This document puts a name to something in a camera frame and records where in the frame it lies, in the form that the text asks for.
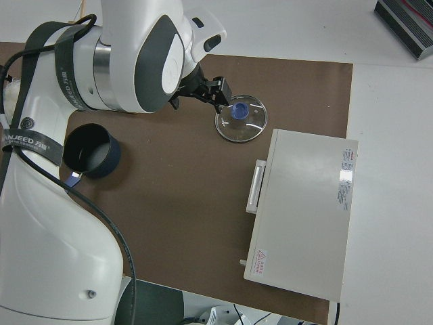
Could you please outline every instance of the screw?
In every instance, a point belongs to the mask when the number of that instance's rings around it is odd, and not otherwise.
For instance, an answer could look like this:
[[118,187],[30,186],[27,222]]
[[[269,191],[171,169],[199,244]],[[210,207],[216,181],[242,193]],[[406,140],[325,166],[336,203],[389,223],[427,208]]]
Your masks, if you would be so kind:
[[90,299],[93,299],[96,297],[96,292],[93,290],[88,290],[87,295],[89,296]]

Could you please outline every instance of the red warning triangle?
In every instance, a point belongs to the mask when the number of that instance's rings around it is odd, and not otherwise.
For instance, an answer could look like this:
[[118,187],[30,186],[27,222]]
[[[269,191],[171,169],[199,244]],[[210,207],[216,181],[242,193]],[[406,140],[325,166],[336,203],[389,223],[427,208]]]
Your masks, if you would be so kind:
[[257,260],[264,259],[266,255],[259,249],[257,252]]

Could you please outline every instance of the handle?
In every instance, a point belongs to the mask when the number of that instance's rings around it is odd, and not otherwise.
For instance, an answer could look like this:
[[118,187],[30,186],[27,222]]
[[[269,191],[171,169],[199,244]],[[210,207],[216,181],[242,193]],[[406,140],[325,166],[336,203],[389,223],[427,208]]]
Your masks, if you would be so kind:
[[257,160],[254,174],[252,176],[252,183],[250,188],[250,195],[248,196],[248,203],[246,205],[246,212],[257,213],[258,197],[260,196],[260,189],[262,188],[263,175],[265,174],[266,161]]

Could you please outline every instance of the white box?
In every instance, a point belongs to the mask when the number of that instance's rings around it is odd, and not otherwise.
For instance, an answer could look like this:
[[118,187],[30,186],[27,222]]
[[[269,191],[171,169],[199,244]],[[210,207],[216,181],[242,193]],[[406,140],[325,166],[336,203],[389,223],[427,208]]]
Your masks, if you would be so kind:
[[340,301],[357,148],[273,131],[245,279]]

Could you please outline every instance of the warning label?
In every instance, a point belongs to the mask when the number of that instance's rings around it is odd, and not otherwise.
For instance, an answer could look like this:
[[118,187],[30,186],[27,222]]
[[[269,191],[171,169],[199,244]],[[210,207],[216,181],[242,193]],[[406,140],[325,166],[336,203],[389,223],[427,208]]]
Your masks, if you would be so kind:
[[265,271],[266,258],[268,252],[262,249],[256,250],[256,255],[254,258],[253,270],[252,274],[254,276],[263,276],[263,272]]

